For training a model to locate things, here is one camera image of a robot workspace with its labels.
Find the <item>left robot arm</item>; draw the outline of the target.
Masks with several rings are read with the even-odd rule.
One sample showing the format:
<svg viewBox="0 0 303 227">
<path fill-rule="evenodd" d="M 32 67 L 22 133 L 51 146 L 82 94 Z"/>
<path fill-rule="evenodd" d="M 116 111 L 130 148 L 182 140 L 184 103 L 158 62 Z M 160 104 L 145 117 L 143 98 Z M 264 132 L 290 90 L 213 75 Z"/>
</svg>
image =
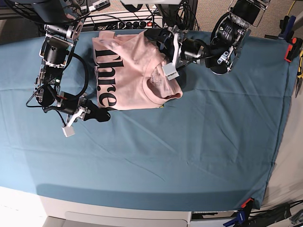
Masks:
<svg viewBox="0 0 303 227">
<path fill-rule="evenodd" d="M 191 1 L 183 0 L 175 11 L 161 10 L 167 19 L 165 28 L 150 28 L 145 37 L 156 43 L 169 63 L 163 71 L 169 80 L 179 76 L 179 71 L 187 65 L 203 64 L 214 74 L 230 72 L 249 37 L 250 27 L 257 27 L 267 10 L 268 0 L 233 0 L 211 33 L 210 42 L 194 39 L 189 31 L 199 30 Z"/>
</svg>

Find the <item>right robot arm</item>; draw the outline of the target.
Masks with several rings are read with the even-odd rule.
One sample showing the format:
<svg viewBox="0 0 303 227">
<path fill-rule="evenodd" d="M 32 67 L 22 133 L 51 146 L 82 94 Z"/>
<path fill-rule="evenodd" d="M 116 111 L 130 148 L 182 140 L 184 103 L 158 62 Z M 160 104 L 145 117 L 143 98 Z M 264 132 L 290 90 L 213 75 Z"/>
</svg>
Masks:
<svg viewBox="0 0 303 227">
<path fill-rule="evenodd" d="M 86 98 L 89 69 L 83 58 L 74 52 L 89 11 L 82 10 L 75 0 L 34 0 L 30 4 L 42 19 L 45 30 L 45 40 L 39 53 L 42 65 L 32 95 L 38 106 L 44 113 L 56 111 L 67 114 L 64 126 L 77 119 L 109 121 L 109 112 Z M 79 60 L 84 67 L 84 85 L 76 95 L 61 91 L 63 72 L 72 58 Z"/>
</svg>

